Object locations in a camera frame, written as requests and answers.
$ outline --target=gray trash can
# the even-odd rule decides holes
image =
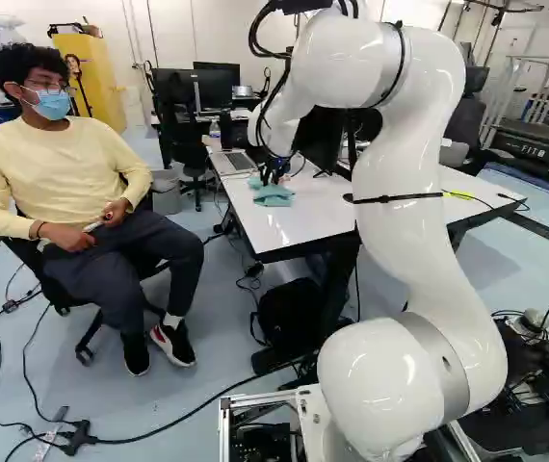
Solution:
[[[153,170],[153,209],[160,215],[175,215],[182,211],[180,178],[174,169]]]

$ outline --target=yellow tag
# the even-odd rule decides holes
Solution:
[[[445,192],[444,195],[447,195],[450,197],[458,197],[459,199],[463,199],[463,200],[474,199],[474,196],[472,194],[465,191],[450,191],[450,192]]]

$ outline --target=green cloth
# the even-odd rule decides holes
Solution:
[[[294,192],[279,185],[263,186],[257,177],[251,177],[248,185],[255,190],[253,202],[264,207],[290,207],[294,200]]]

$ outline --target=man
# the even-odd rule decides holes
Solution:
[[[139,206],[152,181],[148,167],[104,123],[66,116],[68,77],[58,50],[31,43],[0,48],[0,88],[22,111],[0,125],[0,236],[49,243],[44,272],[73,297],[101,307],[104,321],[120,331],[133,375],[149,368],[146,301],[121,251],[170,261],[168,313],[150,337],[173,364],[190,367],[196,357],[183,318],[199,279],[202,242]],[[26,218],[8,210],[10,196]]]

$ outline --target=gray pants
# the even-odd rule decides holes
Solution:
[[[125,334],[144,331],[146,300],[140,278],[122,251],[170,262],[168,313],[185,316],[191,308],[204,260],[201,240],[190,231],[139,208],[115,228],[91,233],[96,246],[69,253],[50,244],[43,250],[44,272],[77,299],[99,305],[104,322]]]

